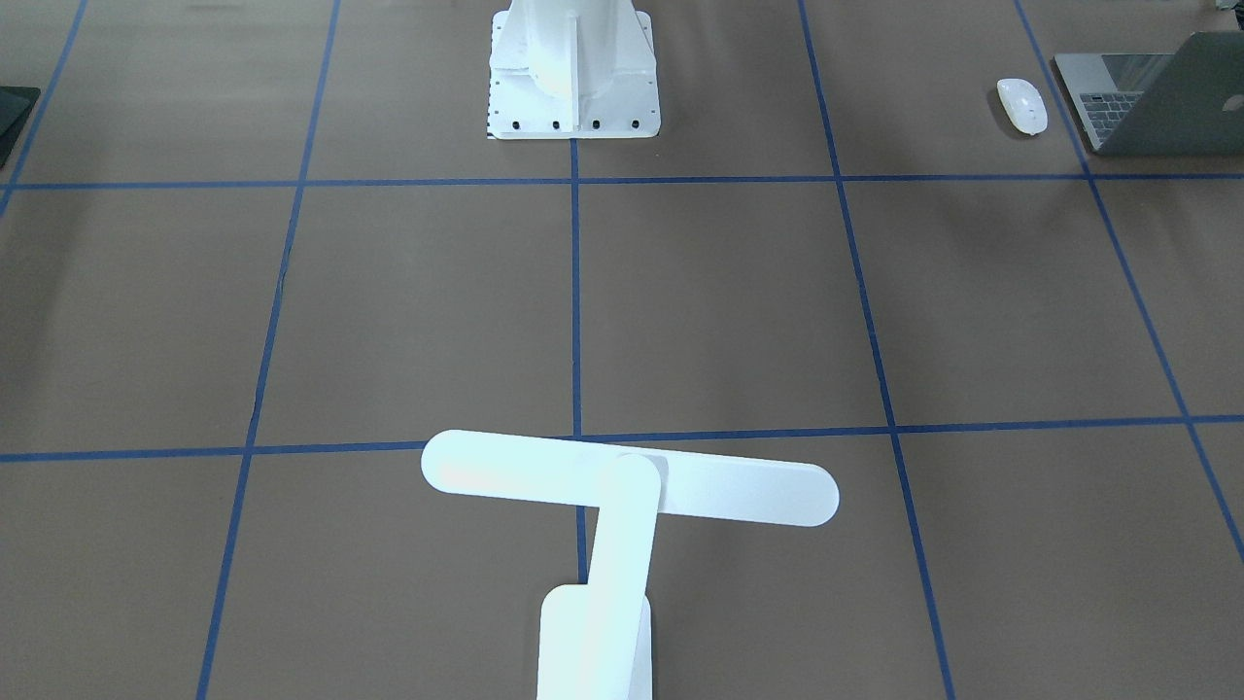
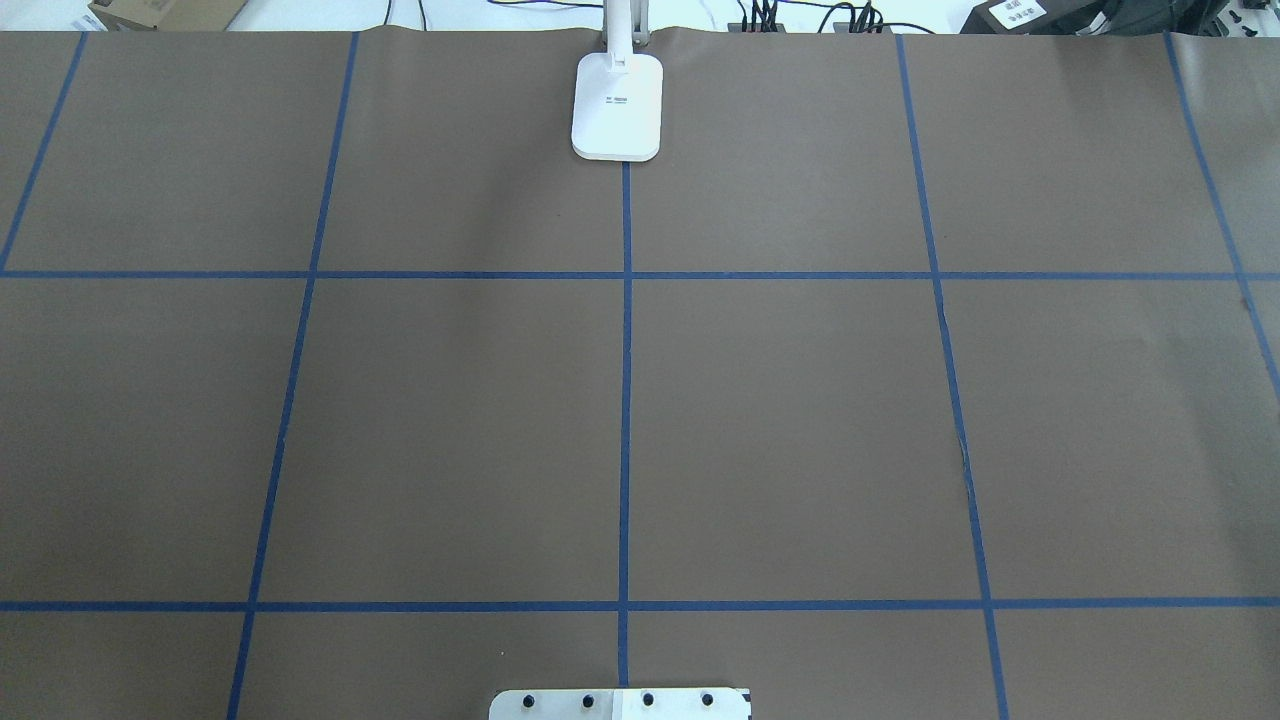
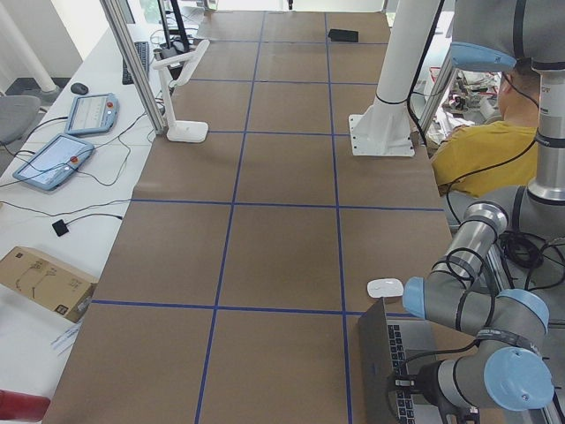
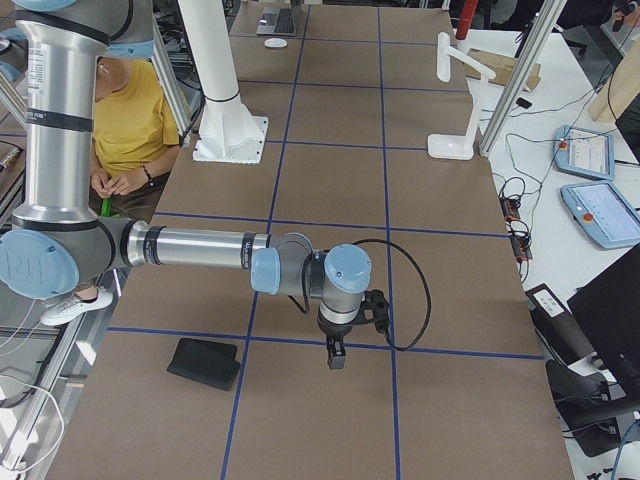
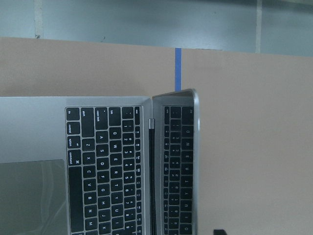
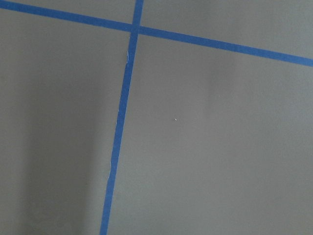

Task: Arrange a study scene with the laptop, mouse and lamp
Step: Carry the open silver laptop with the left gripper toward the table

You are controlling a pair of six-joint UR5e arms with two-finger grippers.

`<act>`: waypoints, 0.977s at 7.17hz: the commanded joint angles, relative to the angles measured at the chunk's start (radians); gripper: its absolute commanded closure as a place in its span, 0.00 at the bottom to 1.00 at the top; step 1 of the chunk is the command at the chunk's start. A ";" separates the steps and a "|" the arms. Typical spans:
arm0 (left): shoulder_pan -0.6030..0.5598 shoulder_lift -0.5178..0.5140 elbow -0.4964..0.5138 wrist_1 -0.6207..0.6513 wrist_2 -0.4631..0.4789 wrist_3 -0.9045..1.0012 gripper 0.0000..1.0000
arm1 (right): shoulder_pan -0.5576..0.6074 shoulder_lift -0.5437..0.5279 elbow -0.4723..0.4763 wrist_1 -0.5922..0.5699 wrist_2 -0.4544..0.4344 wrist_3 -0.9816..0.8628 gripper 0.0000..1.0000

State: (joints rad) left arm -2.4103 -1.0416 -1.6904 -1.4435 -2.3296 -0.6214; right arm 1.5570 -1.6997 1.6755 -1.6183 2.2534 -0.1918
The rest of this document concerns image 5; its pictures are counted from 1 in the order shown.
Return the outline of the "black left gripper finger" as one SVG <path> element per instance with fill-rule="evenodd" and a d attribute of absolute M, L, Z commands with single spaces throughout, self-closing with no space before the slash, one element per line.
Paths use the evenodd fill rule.
<path fill-rule="evenodd" d="M 224 229 L 214 229 L 213 235 L 226 235 L 226 231 Z"/>

